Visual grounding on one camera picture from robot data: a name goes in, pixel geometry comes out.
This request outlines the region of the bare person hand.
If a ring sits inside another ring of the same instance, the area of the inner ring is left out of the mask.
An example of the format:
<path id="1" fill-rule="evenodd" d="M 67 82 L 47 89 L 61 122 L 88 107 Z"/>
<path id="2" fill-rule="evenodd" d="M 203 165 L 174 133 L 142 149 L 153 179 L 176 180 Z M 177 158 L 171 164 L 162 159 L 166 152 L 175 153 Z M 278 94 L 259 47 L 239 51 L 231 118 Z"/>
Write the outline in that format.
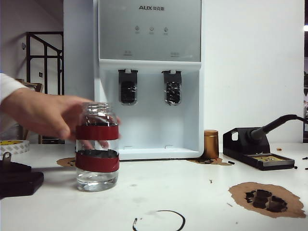
<path id="1" fill-rule="evenodd" d="M 75 142 L 83 104 L 91 102 L 78 96 L 19 88 L 2 101 L 0 111 L 37 134 Z"/>

